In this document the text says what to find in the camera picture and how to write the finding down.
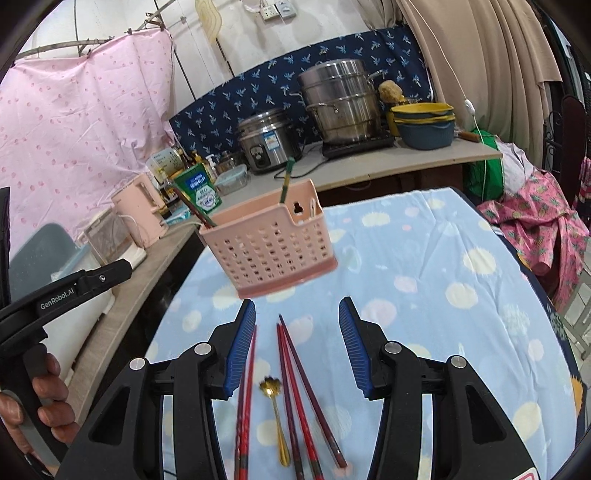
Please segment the utensil holder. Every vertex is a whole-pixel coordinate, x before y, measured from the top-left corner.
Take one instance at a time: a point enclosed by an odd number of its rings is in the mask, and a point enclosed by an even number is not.
[[[212,215],[199,229],[241,299],[267,295],[337,267],[324,213],[311,180]]]

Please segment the dark red chopstick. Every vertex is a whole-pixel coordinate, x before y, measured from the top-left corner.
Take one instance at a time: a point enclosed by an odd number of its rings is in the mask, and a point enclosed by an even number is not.
[[[298,417],[300,418],[301,431],[304,434],[304,441],[306,443],[306,449],[308,450],[308,458],[310,459],[312,475],[314,475],[314,480],[324,480],[324,475],[322,475],[322,470],[320,469],[318,452],[314,446],[314,440],[312,439],[312,434],[310,433],[310,428],[308,427],[308,421],[306,420],[306,412],[304,412],[304,405],[301,402],[300,392],[297,388],[296,375],[294,374],[293,367],[291,366],[291,359],[289,351],[287,350],[287,341],[285,336],[286,329],[283,327],[281,330],[284,332],[283,335],[281,335],[283,358],[285,359],[285,364],[287,366],[287,374],[290,379],[291,390],[294,394],[295,409],[297,410]]]
[[[256,326],[255,333],[252,335],[250,348],[250,360],[248,362],[248,380],[244,385],[246,389],[246,400],[244,402],[244,412],[242,413],[242,430],[240,432],[240,457],[238,468],[240,473],[239,480],[248,480],[248,449],[251,433],[251,404],[252,404],[252,374],[255,369],[255,346],[256,346]]]
[[[244,389],[246,381],[246,367],[242,371],[240,391],[238,392],[238,416],[236,417],[236,446],[234,448],[234,480],[240,479],[240,440],[242,438],[242,414],[244,413]]]
[[[297,366],[297,369],[300,371],[302,383],[304,384],[304,388],[306,389],[306,393],[308,394],[308,398],[310,399],[310,402],[312,403],[312,408],[314,409],[314,413],[316,413],[316,418],[318,419],[318,423],[320,424],[320,428],[322,429],[322,433],[324,435],[324,438],[326,439],[326,442],[329,445],[330,451],[332,452],[335,462],[339,466],[339,468],[347,468],[347,462],[345,461],[345,457],[343,456],[343,453],[340,451],[339,444],[336,443],[335,436],[333,435],[333,433],[329,427],[329,424],[326,421],[324,414],[322,413],[322,409],[320,408],[320,404],[318,403],[318,400],[316,399],[316,395],[314,395],[314,392],[312,391],[312,386],[310,385],[310,382],[308,381],[308,377],[306,376],[306,372],[304,371],[304,367],[300,362],[300,357],[297,355],[294,342],[291,341],[290,333],[288,332],[287,326],[285,325],[285,322],[283,321],[283,317],[281,315],[279,315],[279,319],[281,321],[281,325],[283,326],[283,332],[285,332],[285,338],[287,340],[287,343],[289,343],[291,353],[293,354],[294,360],[296,362],[295,365]]]
[[[285,354],[282,348],[282,327],[277,324],[277,346],[279,347],[279,362],[281,363],[281,382],[283,383],[283,396],[285,398],[285,412],[287,413],[287,426],[290,431],[291,453],[294,458],[295,478],[297,480],[305,480],[304,467],[301,464],[300,445],[297,439],[296,423],[294,422],[294,413],[291,409],[290,386],[287,378],[287,371],[285,370]]]

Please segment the wall switch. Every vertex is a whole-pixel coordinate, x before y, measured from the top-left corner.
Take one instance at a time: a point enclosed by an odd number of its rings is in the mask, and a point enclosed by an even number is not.
[[[267,21],[271,18],[279,17],[279,12],[275,8],[275,5],[271,5],[270,7],[264,7],[261,9],[261,17],[263,20]]]
[[[281,18],[284,20],[287,18],[292,18],[297,15],[296,8],[289,0],[279,0],[275,6],[277,7],[277,11],[281,15]]]

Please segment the human hand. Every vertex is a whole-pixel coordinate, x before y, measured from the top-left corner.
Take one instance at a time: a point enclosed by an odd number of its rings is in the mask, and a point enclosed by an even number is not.
[[[57,440],[72,443],[80,427],[75,423],[74,410],[70,404],[65,402],[68,397],[68,388],[60,380],[60,364],[56,357],[50,353],[46,357],[46,367],[47,375],[33,379],[33,390],[39,398],[48,398],[53,400],[53,403],[47,407],[40,407],[37,414],[45,425],[51,427],[51,432]],[[33,448],[19,428],[24,420],[21,406],[13,398],[3,393],[0,393],[0,416],[18,448],[23,453],[35,455]]]

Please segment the spoon handle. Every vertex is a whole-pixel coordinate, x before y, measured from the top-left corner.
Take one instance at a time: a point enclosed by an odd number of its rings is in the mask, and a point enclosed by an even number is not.
[[[291,464],[291,456],[285,436],[283,435],[283,428],[281,428],[281,417],[279,416],[279,408],[277,408],[277,400],[271,397],[273,402],[273,410],[275,411],[275,422],[277,423],[277,440],[279,446],[279,462],[282,466],[289,466]]]

